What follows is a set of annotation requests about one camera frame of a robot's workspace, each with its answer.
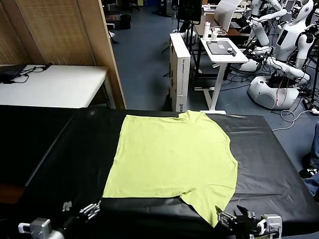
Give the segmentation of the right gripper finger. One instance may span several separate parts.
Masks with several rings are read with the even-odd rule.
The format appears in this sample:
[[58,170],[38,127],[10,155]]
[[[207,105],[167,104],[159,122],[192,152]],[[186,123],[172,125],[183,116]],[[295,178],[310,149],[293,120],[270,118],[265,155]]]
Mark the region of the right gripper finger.
[[238,210],[242,215],[248,217],[249,219],[256,220],[255,212],[246,209],[245,207],[237,205]]
[[227,212],[222,211],[218,206],[215,206],[216,212],[217,212],[217,217],[218,221],[223,225],[223,226],[229,226],[237,222],[237,217],[233,216]]

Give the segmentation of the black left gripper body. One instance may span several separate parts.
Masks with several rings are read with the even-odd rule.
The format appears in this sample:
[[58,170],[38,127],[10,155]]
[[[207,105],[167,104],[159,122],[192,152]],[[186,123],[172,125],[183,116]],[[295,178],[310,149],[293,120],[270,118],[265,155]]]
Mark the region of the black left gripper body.
[[86,216],[84,214],[65,214],[62,224],[57,228],[57,231],[61,233],[76,233],[84,227],[85,223]]

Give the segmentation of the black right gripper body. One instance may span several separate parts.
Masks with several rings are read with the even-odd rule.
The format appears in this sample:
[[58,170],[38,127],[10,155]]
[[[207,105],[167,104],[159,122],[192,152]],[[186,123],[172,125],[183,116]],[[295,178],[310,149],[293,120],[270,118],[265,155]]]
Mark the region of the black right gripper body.
[[234,222],[234,233],[236,236],[258,235],[260,229],[258,228],[257,223],[257,218],[254,216],[237,216]]

